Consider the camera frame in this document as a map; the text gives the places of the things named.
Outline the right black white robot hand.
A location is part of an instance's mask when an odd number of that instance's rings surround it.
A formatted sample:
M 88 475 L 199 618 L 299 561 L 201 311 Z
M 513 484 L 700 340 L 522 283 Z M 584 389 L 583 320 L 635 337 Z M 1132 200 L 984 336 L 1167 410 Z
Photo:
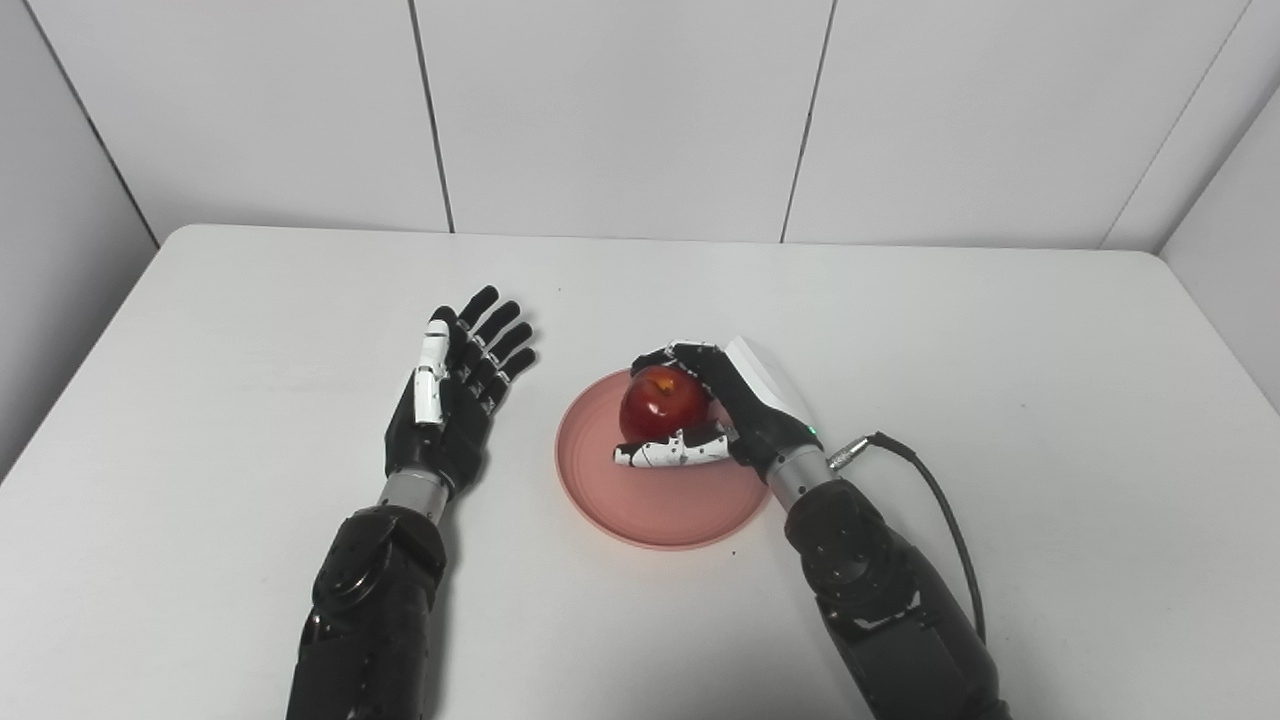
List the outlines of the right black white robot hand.
M 727 419 L 680 427 L 667 437 L 622 443 L 613 461 L 627 468 L 681 468 L 733 460 L 763 480 L 785 455 L 820 447 L 812 414 L 785 375 L 750 340 L 726 346 L 676 340 L 635 359 L 631 375 L 662 366 L 689 374 Z

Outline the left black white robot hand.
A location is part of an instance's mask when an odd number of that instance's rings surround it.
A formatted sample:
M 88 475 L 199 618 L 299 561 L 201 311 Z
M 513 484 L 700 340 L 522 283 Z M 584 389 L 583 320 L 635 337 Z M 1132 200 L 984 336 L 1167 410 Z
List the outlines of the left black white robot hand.
M 480 475 L 495 413 L 538 360 L 521 306 L 489 284 L 439 306 L 384 434 L 385 471 L 428 471 L 451 495 Z

